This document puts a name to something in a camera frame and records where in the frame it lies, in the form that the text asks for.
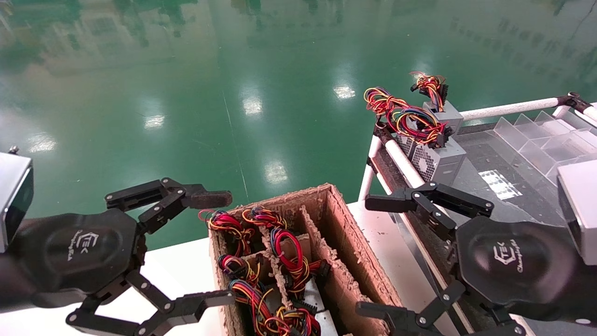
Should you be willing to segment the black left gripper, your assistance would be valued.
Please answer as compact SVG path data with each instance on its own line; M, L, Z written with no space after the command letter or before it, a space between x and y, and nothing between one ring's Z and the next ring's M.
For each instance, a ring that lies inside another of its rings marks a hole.
M102 213L26 220L14 238L14 278L36 292L98 292L129 266L137 225L143 234L153 234L187 208L231 205L232 194L164 178L109 193L105 202L109 210ZM125 213L147 205L150 208L137 223ZM117 286L132 287L156 308L155 313L142 323L97 315L100 305L115 298ZM208 308L235 302L231 291L198 292L171 300L139 271L125 273L108 288L103 295L88 295L66 323L96 336L164 336L175 327L198 323Z

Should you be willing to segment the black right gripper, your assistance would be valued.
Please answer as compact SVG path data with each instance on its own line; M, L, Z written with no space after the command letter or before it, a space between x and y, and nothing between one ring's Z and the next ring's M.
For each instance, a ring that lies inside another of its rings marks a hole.
M455 230L460 277L482 298L511 310L594 310L596 267L584 263L569 230L543 223L500 223L475 217ZM420 313L360 301L356 314L380 319L391 336L441 336L435 321L467 293L452 281ZM503 309L490 309L496 326L472 336L524 336Z

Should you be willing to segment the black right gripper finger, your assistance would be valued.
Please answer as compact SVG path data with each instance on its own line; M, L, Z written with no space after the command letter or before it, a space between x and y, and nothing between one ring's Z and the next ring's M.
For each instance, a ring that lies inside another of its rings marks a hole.
M426 217L427 225L439 238L453 241L456 222L441 209L467 218L490 217L494 204L453 187L429 182L413 189L396 189L389 196L369 194L365 197L365 208L376 212L419 212Z

